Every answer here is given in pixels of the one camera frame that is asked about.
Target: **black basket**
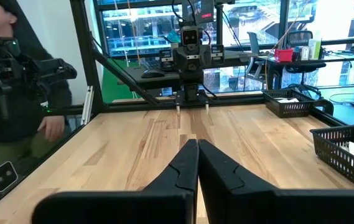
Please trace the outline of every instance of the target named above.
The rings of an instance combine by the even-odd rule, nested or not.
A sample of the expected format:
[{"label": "black basket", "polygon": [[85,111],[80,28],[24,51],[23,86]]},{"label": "black basket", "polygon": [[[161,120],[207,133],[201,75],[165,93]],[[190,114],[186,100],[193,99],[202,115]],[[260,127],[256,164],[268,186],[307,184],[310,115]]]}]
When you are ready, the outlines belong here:
[{"label": "black basket", "polygon": [[[295,90],[264,90],[265,105],[280,118],[308,116],[315,100]],[[298,103],[280,103],[275,98],[296,98]]]},{"label": "black basket", "polygon": [[340,147],[354,142],[354,125],[310,132],[314,135],[316,155],[354,183],[354,156]]}]

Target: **hand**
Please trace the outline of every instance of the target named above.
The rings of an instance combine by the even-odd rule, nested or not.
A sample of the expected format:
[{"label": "hand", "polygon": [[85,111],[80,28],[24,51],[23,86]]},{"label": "hand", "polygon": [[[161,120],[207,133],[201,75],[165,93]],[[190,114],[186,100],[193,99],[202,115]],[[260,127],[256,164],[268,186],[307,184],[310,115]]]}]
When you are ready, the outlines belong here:
[{"label": "hand", "polygon": [[45,117],[37,131],[45,128],[45,139],[54,142],[63,136],[65,130],[65,118],[63,116]]}]

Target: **camera rig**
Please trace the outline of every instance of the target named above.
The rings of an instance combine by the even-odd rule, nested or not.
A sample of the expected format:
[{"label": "camera rig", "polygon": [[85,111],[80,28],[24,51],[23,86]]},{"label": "camera rig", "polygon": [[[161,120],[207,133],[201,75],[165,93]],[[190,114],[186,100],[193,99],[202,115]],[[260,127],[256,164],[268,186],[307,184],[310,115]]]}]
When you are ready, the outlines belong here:
[{"label": "camera rig", "polygon": [[182,90],[177,92],[175,104],[208,106],[210,98],[204,90],[203,69],[222,67],[225,61],[223,45],[203,45],[203,30],[192,21],[180,22],[181,43],[172,50],[162,50],[160,60],[163,67],[173,67],[179,73]]},{"label": "camera rig", "polygon": [[74,79],[76,70],[60,58],[34,60],[21,53],[13,38],[0,38],[0,109],[3,119],[9,119],[7,96],[23,91],[30,100],[37,100],[43,112],[51,110],[48,95],[51,84]]}]

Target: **wooden table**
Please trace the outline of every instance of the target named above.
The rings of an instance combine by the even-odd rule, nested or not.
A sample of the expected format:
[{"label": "wooden table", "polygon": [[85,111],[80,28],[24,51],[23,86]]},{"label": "wooden table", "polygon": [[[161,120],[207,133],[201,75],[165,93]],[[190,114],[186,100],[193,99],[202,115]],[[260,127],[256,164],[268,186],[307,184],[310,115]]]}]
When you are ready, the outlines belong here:
[{"label": "wooden table", "polygon": [[[191,138],[280,188],[354,189],[315,155],[309,130],[323,127],[310,116],[279,119],[264,105],[100,114],[0,201],[0,224],[30,223],[55,192],[142,189]],[[198,195],[197,223],[208,223]]]}]

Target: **glass window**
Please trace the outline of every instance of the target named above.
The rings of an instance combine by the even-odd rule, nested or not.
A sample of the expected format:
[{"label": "glass window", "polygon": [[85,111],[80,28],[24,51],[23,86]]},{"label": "glass window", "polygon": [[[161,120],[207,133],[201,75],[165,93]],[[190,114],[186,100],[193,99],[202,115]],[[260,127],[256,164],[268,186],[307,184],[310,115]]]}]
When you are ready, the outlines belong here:
[{"label": "glass window", "polygon": [[[326,45],[327,50],[337,51],[349,49],[352,44]],[[326,67],[314,72],[306,73],[304,83],[312,86],[344,86],[354,85],[354,61],[352,62],[329,62]],[[300,83],[301,74],[287,73],[283,71],[282,87],[291,83]]]},{"label": "glass window", "polygon": [[[244,66],[206,69],[204,71],[204,85],[213,93],[255,91],[266,88],[264,82],[245,76]],[[163,96],[171,94],[171,88],[162,89]]]},{"label": "glass window", "polygon": [[302,11],[292,30],[309,30],[322,40],[354,38],[354,0],[291,0],[289,25]]},{"label": "glass window", "polygon": [[[181,5],[175,6],[175,10],[181,12]],[[164,37],[172,30],[179,30],[171,6],[104,11],[103,17],[105,38],[112,56],[124,55],[124,51],[145,54],[168,49],[170,44]]]},{"label": "glass window", "polygon": [[[223,10],[242,45],[250,44],[247,32],[257,33],[259,44],[277,43],[281,0],[236,0],[233,5],[225,4]],[[237,45],[225,21],[222,33],[225,47]]]},{"label": "glass window", "polygon": [[[70,3],[62,1],[64,5],[55,9],[54,2],[42,1],[42,10],[37,15],[37,12],[29,10],[35,2],[29,1],[27,4],[25,1],[17,10],[20,20],[13,33],[18,39],[21,54],[28,55],[35,63],[27,63],[25,57],[20,57],[14,63],[17,65],[22,60],[24,63],[21,65],[26,68],[23,72],[0,69],[0,89],[5,91],[0,91],[0,199],[73,136],[74,130],[80,126],[81,116],[67,116],[67,113],[74,112],[66,107],[73,104],[82,108],[87,91],[75,27],[70,24],[73,15],[63,13],[64,5],[70,7]],[[0,17],[6,18],[4,11],[0,12]],[[51,20],[44,22],[44,18],[49,17]],[[3,28],[8,30],[4,34],[12,35],[11,25],[4,24],[0,31]],[[9,60],[12,57],[12,52],[6,48],[0,48],[0,52],[6,52]],[[34,82],[43,74],[56,71],[54,75],[58,77],[57,73],[62,72],[57,69],[35,72],[42,67],[36,65],[55,65],[42,63],[51,59],[51,55],[73,66],[77,71],[76,79],[56,82],[56,79],[44,78],[40,79],[41,82]],[[2,67],[9,67],[9,61],[0,60]],[[72,74],[65,71],[63,75]],[[59,116],[46,114],[50,111]]]}]

